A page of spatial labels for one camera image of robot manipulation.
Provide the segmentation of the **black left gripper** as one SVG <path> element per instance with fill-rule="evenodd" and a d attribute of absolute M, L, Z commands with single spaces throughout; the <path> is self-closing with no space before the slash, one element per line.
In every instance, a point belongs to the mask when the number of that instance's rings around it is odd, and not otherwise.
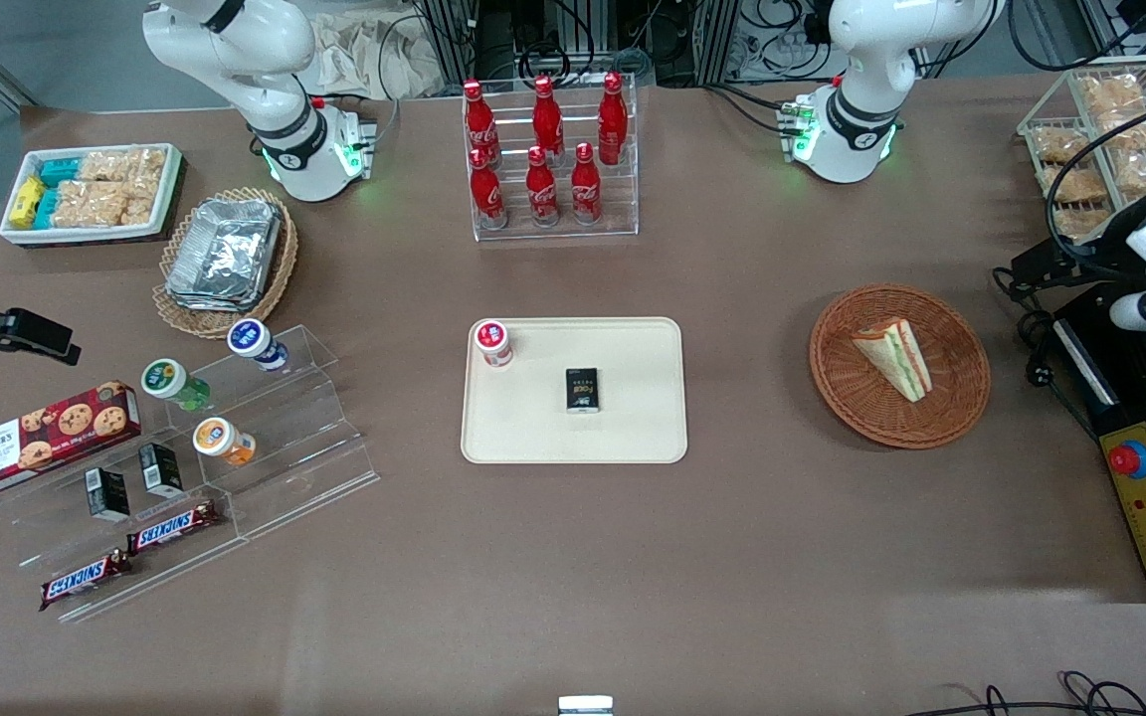
<path fill-rule="evenodd" d="M 1059 208 L 1058 234 L 1068 245 L 1039 242 L 1011 260 L 1017 291 L 1042 291 L 1083 282 L 1118 282 L 1146 291 L 1146 260 L 1127 239 L 1146 223 L 1146 204 L 1118 212 L 1104 208 Z"/>

